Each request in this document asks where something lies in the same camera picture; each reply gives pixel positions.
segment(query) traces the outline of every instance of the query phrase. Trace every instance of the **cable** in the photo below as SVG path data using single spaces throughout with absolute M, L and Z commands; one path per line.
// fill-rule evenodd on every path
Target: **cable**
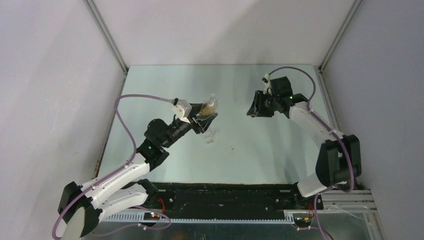
M 164 200 L 162 200 L 162 198 L 159 198 L 157 201 L 162 204 L 162 213 L 164 213 L 165 212 L 165 203 L 164 203 Z
M 165 215 L 165 214 L 163 214 L 161 212 L 153 211 L 152 209 L 149 209 L 149 208 L 146 208 L 146 207 L 143 207 L 143 206 L 134 206 L 134 207 L 135 208 L 138 208 L 138 209 L 143 209 L 143 210 L 146 210 L 146 211 L 149 211 L 149 212 L 152 212 L 152 213 L 155 213 L 155 214 L 160 215 L 161 217 L 163 217 L 166 220 L 168 220 L 168 225 L 162 226 L 162 227 L 151 227 L 151 226 L 143 225 L 141 223 L 131 223 L 131 224 L 124 225 L 124 226 L 122 226 L 122 227 L 120 227 L 118 229 L 115 229 L 113 231 L 110 231 L 110 232 L 106 232 L 106 233 L 92 233 L 91 235 L 93 235 L 95 237 L 106 237 L 106 236 L 115 234 L 115 233 L 117 233 L 117 232 L 119 232 L 119 231 L 121 231 L 123 229 L 130 228 L 130 227 L 141 227 L 141 226 L 143 226 L 143 229 L 144 230 L 146 230 L 146 229 L 162 230 L 162 229 L 166 229 L 169 226 L 171 226 L 171 219 L 167 215 Z
M 130 130 L 128 129 L 127 125 L 125 125 L 124 120 L 122 120 L 122 117 L 118 111 L 118 105 L 121 99 L 124 98 L 133 98 L 133 97 L 138 97 L 138 98 L 149 98 L 149 99 L 155 99 L 155 100 L 159 100 L 159 101 L 163 101 L 163 102 L 168 102 L 168 103 L 173 103 L 174 101 L 171 99 L 167 99 L 167 98 L 162 98 L 162 97 L 158 97 L 158 96 L 152 96 L 152 95 L 145 95 L 145 94 L 126 94 L 126 95 L 122 95 L 119 96 L 116 100 L 115 100 L 115 104 L 113 106 L 116 116 L 118 117 L 120 123 L 122 124 L 123 128 L 125 129 L 126 133 L 128 134 L 129 138 L 131 139 L 132 142 L 132 146 L 133 146 L 133 152 L 131 154 L 131 157 L 129 158 L 129 160 L 127 162 L 125 162 L 125 164 L 121 167 L 119 167 L 118 169 L 116 169 L 115 171 L 109 173 L 108 175 L 106 175 L 105 177 L 101 178 L 99 181 L 97 181 L 95 184 L 93 184 L 90 187 L 87 187 L 87 189 L 85 189 L 84 191 L 82 191 L 78 196 L 76 196 L 76 198 L 74 198 L 64 209 L 63 211 L 60 213 L 59 217 L 57 218 L 56 222 L 54 223 L 53 226 L 53 230 L 51 233 L 51 236 L 53 237 L 54 240 L 60 240 L 61 238 L 58 237 L 56 235 L 56 230 L 58 229 L 58 225 L 61 221 L 61 219 L 63 219 L 63 217 L 65 216 L 65 214 L 68 212 L 68 210 L 72 207 L 72 205 L 74 205 L 80 198 L 82 198 L 86 193 L 88 193 L 89 191 L 93 190 L 93 188 L 97 187 L 98 185 L 102 184 L 104 181 L 110 179 L 112 176 L 116 175 L 117 173 L 119 173 L 120 171 L 122 171 L 123 169 L 125 169 L 125 166 L 127 163 L 130 163 L 133 161 L 134 157 L 136 156 L 137 153 L 137 146 L 136 146 L 136 141 L 134 140 L 133 135 L 131 134 Z
M 317 90 L 317 86 L 316 86 L 316 84 L 315 84 L 315 82 L 314 82 L 314 79 L 311 77 L 311 75 L 309 75 L 306 71 L 304 71 L 304 70 L 302 70 L 302 69 L 300 69 L 300 68 L 298 68 L 298 67 L 294 67 L 294 66 L 282 66 L 282 67 L 279 67 L 279 68 L 276 68 L 276 69 L 274 69 L 273 71 L 271 71 L 270 73 L 269 73 L 269 75 L 271 75 L 271 74 L 273 74 L 273 73 L 275 73 L 276 71 L 278 71 L 278 70 L 282 70 L 282 69 L 293 69 L 293 70 L 296 70 L 296 71 L 298 71 L 298 72 L 301 72 L 301 73 L 303 73 L 303 74 L 305 74 L 308 78 L 309 78 L 309 80 L 312 82 L 312 86 L 313 86 L 313 91 L 312 91 L 312 94 L 310 95 L 310 97 L 309 97 L 309 99 L 307 100 L 307 103 L 306 103 L 306 109 L 308 110 L 308 112 L 310 113 L 310 115 L 313 117 L 313 118 L 315 118 L 329 133 L 331 133 L 331 135 L 337 140 L 337 142 L 340 144 L 340 146 L 341 146 L 341 149 L 343 150 L 343 153 L 344 153 L 344 155 L 345 155 L 345 157 L 346 157 L 346 161 L 347 161 L 347 167 L 349 168 L 349 190 L 347 191 L 347 192 L 351 192 L 353 189 L 354 189 L 354 184 L 355 184 L 355 177 L 354 177 L 354 170 L 353 170 L 353 167 L 352 167 L 352 163 L 351 163 L 351 157 L 349 156 L 349 153 L 348 153 L 348 150 L 346 149 L 346 146 L 345 146 L 345 144 L 343 143 L 343 141 L 340 139 L 340 137 L 332 130 L 332 128 L 330 127 L 330 126 L 328 126 L 327 124 L 326 124 L 326 122 L 324 121 L 324 120 L 322 120 L 317 114 L 315 114 L 313 111 L 311 111 L 311 100 L 312 100 L 312 98 L 314 97 L 314 95 L 315 95 L 315 92 L 316 92 L 316 90 Z M 321 227 L 321 224 L 320 224 L 320 220 L 319 220 L 319 218 L 318 218 L 318 212 L 317 212 L 317 200 L 318 200 L 318 196 L 319 195 L 321 195 L 321 194 L 323 194 L 323 193 L 325 193 L 325 192 L 327 192 L 327 191 L 330 191 L 331 189 L 333 189 L 334 187 L 333 186 L 330 186 L 330 187 L 328 187 L 327 189 L 325 189 L 324 191 L 321 191 L 321 192 L 319 192 L 319 193 L 317 193 L 316 195 L 315 195 L 315 198 L 314 198 L 314 201 L 313 201 L 313 207 L 314 207 L 314 212 L 315 212 L 315 218 L 316 218 L 316 222 L 318 223 L 318 229 L 319 229 L 319 231 L 321 232 L 321 235 L 322 235 L 322 237 L 325 239 L 325 240 L 327 240 L 327 238 L 326 238 L 326 235 L 325 235 L 325 233 L 327 232 L 327 231 L 325 231 L 322 227 Z
M 315 217 L 315 211 L 311 203 L 308 204 L 307 209 L 308 209 L 307 214 L 309 215 L 309 218 L 313 219 Z

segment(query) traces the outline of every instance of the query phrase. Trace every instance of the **white wall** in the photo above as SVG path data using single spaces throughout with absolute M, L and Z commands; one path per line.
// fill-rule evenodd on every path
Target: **white wall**
M 97 0 L 127 65 L 319 65 L 354 0 Z
M 83 1 L 0 9 L 0 238 L 51 239 L 63 187 L 93 176 L 123 74 Z
M 424 1 L 364 1 L 325 77 L 390 240 L 423 239 Z

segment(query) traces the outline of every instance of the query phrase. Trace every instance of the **metal frame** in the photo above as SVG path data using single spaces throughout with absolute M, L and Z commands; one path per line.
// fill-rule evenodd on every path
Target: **metal frame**
M 340 29 L 335 35 L 335 38 L 330 45 L 330 48 L 328 49 L 327 53 L 324 56 L 324 59 L 321 62 L 321 65 L 319 66 L 321 71 L 323 71 L 327 67 L 327 64 L 329 63 L 334 51 L 339 45 L 339 42 L 342 39 L 342 37 L 345 35 L 346 29 L 351 24 L 351 21 L 354 18 L 355 14 L 357 13 L 358 9 L 360 8 L 362 2 L 363 2 L 362 0 L 355 0 L 352 6 L 350 7 L 349 13 L 344 19 L 343 24 L 341 25 Z
M 113 57 L 121 67 L 124 74 L 128 73 L 128 66 L 125 64 L 125 61 L 115 44 L 114 39 L 111 36 L 111 33 L 108 30 L 108 27 L 106 26 L 105 21 L 103 20 L 102 15 L 100 14 L 99 10 L 97 9 L 96 4 L 94 3 L 94 0 L 84 0 L 84 3 L 90 12 L 95 24 L 98 27 L 98 30 L 100 31 L 101 35 L 104 38 L 104 41 L 106 42 L 107 46 L 109 47 L 110 51 L 113 54 Z
M 322 91 L 323 99 L 326 105 L 326 110 L 329 116 L 330 123 L 337 129 L 343 130 L 341 126 L 341 122 L 338 120 L 336 110 L 334 108 L 332 99 L 330 97 L 329 89 L 326 83 L 326 80 L 323 75 L 324 69 L 327 67 L 334 51 L 337 49 L 338 44 L 343 38 L 348 26 L 350 25 L 353 17 L 357 13 L 358 9 L 362 4 L 362 0 L 355 0 L 344 19 L 340 29 L 338 30 L 333 42 L 331 43 L 328 51 L 326 52 L 320 66 L 315 66 L 315 73 L 318 79 L 319 87 Z M 100 33 L 104 37 L 106 44 L 108 45 L 110 51 L 112 52 L 114 58 L 117 63 L 121 67 L 123 73 L 125 74 L 124 79 L 122 81 L 122 87 L 119 91 L 119 94 L 122 92 L 122 88 L 125 84 L 126 74 L 128 73 L 128 66 L 125 64 L 125 61 L 115 44 L 94 0 L 84 0 L 84 3 L 89 10 L 91 16 L 93 17 L 94 22 L 96 23 Z M 112 126 L 113 119 L 115 115 L 113 114 L 111 117 L 110 126 Z M 101 158 L 97 162 L 97 168 L 100 166 Z M 377 212 L 376 205 L 374 203 L 373 196 L 371 195 L 371 191 L 369 190 L 354 190 L 350 193 L 345 193 L 340 190 L 332 190 L 326 192 L 322 195 L 322 203 L 324 206 L 323 210 L 318 210 L 320 214 L 362 214 L 363 220 L 367 223 L 367 230 L 369 234 L 370 240 L 385 240 L 387 239 L 385 232 L 382 228 L 382 223 L 380 217 Z M 141 220 L 142 210 L 128 209 L 126 211 L 122 211 L 116 214 L 113 214 L 106 218 L 105 222 L 138 222 Z M 211 222 L 210 220 L 201 220 L 201 219 L 173 219 L 173 222 L 177 223 L 249 223 L 249 224 L 291 224 L 293 223 L 293 217 L 296 214 L 306 214 L 307 210 L 284 210 L 284 214 L 286 215 L 286 219 L 281 220 L 214 220 Z
M 122 80 L 122 84 L 119 88 L 119 92 L 116 96 L 116 98 L 118 98 L 119 96 L 122 95 L 122 91 L 124 90 L 124 86 L 125 86 L 125 81 L 127 80 L 127 74 L 124 74 L 123 76 L 123 80 Z M 96 178 L 99 175 L 99 171 L 100 171 L 100 165 L 102 164 L 102 159 L 103 159 L 103 155 L 105 154 L 105 150 L 106 150 L 106 144 L 108 143 L 108 139 L 109 139 L 109 135 L 111 134 L 111 130 L 112 130 L 112 125 L 114 124 L 114 120 L 115 120 L 115 111 L 113 112 L 113 114 L 110 116 L 110 120 L 109 120 L 109 126 L 108 126 L 108 131 L 106 136 L 104 137 L 103 140 L 103 149 L 101 151 L 100 156 L 98 157 L 97 162 L 95 163 L 95 167 L 94 167 L 94 173 L 93 173 L 93 179 Z

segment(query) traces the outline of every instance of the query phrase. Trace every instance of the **light blue table surface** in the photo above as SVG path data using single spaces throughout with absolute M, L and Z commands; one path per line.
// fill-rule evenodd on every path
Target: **light blue table surface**
M 292 65 L 309 73 L 317 83 L 312 65 Z M 174 65 L 131 66 L 122 94 L 147 94 L 201 103 L 212 93 L 219 97 L 218 117 L 211 130 L 215 142 L 206 144 L 202 135 L 187 133 L 167 149 L 165 162 L 142 178 L 152 182 L 291 184 L 315 171 L 319 150 L 303 130 L 283 114 L 272 118 L 246 116 L 261 79 L 281 65 Z M 272 78 L 287 76 L 293 93 L 307 98 L 311 81 L 302 73 L 284 69 Z M 311 106 L 328 121 L 319 89 Z M 171 104 L 147 99 L 125 98 L 119 112 L 134 135 L 137 146 L 148 123 L 156 118 L 171 123 Z M 130 138 L 115 117 L 100 165 L 99 176 L 123 164 L 132 153 Z

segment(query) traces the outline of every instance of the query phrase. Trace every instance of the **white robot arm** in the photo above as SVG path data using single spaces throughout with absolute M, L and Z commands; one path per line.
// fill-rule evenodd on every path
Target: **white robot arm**
M 106 174 L 107 177 L 97 177 L 81 185 L 71 182 L 65 186 L 58 212 L 68 223 L 75 212 L 84 207 L 84 228 L 81 237 L 90 233 L 104 218 L 112 214 L 143 205 L 149 199 L 155 201 L 158 190 L 147 179 L 122 188 L 162 164 L 169 156 L 164 148 L 169 148 L 190 130 L 196 134 L 204 133 L 218 115 L 215 113 L 216 106 L 213 112 L 207 111 L 208 115 L 200 114 L 208 107 L 205 103 L 191 104 L 176 98 L 173 104 L 177 118 L 169 125 L 162 119 L 152 120 L 144 133 L 146 139 L 136 149 L 132 160 L 127 160 L 123 166 Z
M 351 179 L 348 159 L 350 159 L 353 176 L 357 177 L 361 174 L 360 145 L 355 135 L 346 136 L 331 127 L 309 106 L 305 96 L 300 93 L 293 94 L 287 77 L 271 79 L 270 74 L 266 74 L 262 81 L 265 89 L 255 92 L 247 115 L 270 118 L 274 116 L 274 112 L 280 112 L 297 123 L 319 148 L 315 172 L 295 183 L 302 197 L 310 197 L 330 186 L 346 184 Z

